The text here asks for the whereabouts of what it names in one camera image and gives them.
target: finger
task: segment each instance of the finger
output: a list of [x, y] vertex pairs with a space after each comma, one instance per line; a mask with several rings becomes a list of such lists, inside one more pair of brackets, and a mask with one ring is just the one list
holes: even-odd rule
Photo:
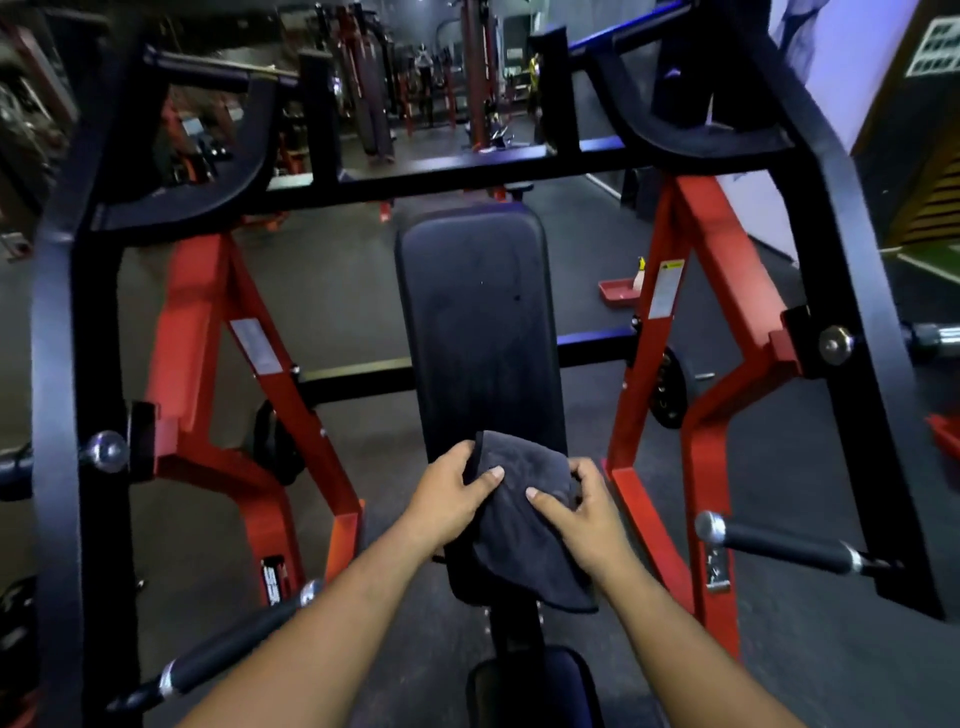
[[571, 457], [570, 472], [580, 481], [580, 495], [584, 500], [606, 493], [603, 475], [588, 457]]
[[536, 488], [527, 488], [526, 495], [530, 504], [540, 511], [540, 514], [543, 515], [544, 518], [557, 526], [557, 529], [561, 533], [565, 533], [573, 524], [576, 518], [576, 516], [573, 515], [573, 511], [549, 493], [544, 493]]
[[441, 457], [444, 460], [449, 461], [451, 467], [459, 467], [460, 470], [467, 466], [467, 461], [470, 459], [470, 454], [473, 452], [473, 441], [472, 440], [463, 440], [447, 452], [445, 452]]
[[473, 500], [473, 507], [479, 508], [480, 504], [486, 500], [494, 490], [496, 490], [496, 486], [498, 486], [502, 481], [503, 468], [498, 465], [495, 468], [490, 468], [488, 471], [470, 483], [467, 486], [467, 492], [469, 493], [470, 498]]

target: seat cushion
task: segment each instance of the seat cushion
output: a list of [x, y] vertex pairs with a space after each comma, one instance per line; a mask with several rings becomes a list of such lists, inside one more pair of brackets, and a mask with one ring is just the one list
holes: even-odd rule
[[584, 659], [566, 647], [488, 660], [467, 680], [470, 728], [597, 728], [603, 725]]

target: black metal frame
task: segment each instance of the black metal frame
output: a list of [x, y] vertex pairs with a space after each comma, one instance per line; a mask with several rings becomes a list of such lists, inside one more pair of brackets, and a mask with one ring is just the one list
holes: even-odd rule
[[[754, 88], [778, 126], [744, 133], [681, 131], [653, 118], [639, 102], [618, 54], [666, 33], [705, 27], [722, 38], [725, 53], [741, 60], [748, 71], [743, 83]], [[335, 116], [323, 73], [298, 81], [250, 79], [237, 69], [165, 56], [151, 48], [143, 29], [115, 26], [113, 52], [87, 74], [82, 118], [36, 233], [39, 726], [140, 721], [105, 716], [110, 700], [135, 688], [139, 677], [131, 478], [84, 468], [78, 457], [78, 443], [92, 434], [126, 430], [116, 315], [124, 248], [222, 230], [241, 212], [388, 200], [652, 163], [674, 174], [769, 168], [797, 240], [811, 330], [840, 326], [855, 337], [849, 361], [827, 367], [825, 374], [866, 546], [903, 564], [897, 573], [879, 576], [877, 590], [934, 617], [944, 615], [930, 561], [938, 577], [950, 563], [940, 545], [924, 538], [921, 524], [949, 513], [943, 502], [948, 490], [924, 431], [856, 172], [770, 38], [743, 31], [730, 0], [678, 2], [576, 43], [570, 52], [562, 30], [541, 36], [547, 146], [433, 159], [376, 180], [346, 179], [339, 155], [331, 153]], [[618, 137], [579, 139], [570, 81], [576, 70], [588, 72]], [[155, 193], [156, 180], [131, 177], [138, 168], [132, 158], [146, 159], [151, 150], [168, 84], [249, 86], [261, 104], [248, 109], [234, 169], [205, 187], [187, 189], [191, 194]], [[286, 94], [311, 101], [306, 115], [315, 171], [312, 178], [271, 182], [276, 109]]]

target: backrest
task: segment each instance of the backrest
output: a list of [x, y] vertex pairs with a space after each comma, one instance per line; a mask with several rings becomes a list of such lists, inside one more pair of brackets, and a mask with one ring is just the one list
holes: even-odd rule
[[427, 459], [490, 429], [566, 453], [546, 238], [519, 204], [443, 211], [397, 234]]

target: bolt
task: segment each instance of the bolt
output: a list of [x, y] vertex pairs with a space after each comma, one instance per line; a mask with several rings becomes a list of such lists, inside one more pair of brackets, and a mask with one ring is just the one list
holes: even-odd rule
[[831, 326], [821, 332], [818, 344], [821, 358], [831, 367], [839, 367], [853, 354], [856, 340], [845, 328]]
[[102, 473], [119, 473], [130, 462], [130, 448], [123, 435], [104, 430], [90, 438], [81, 452], [81, 460]]

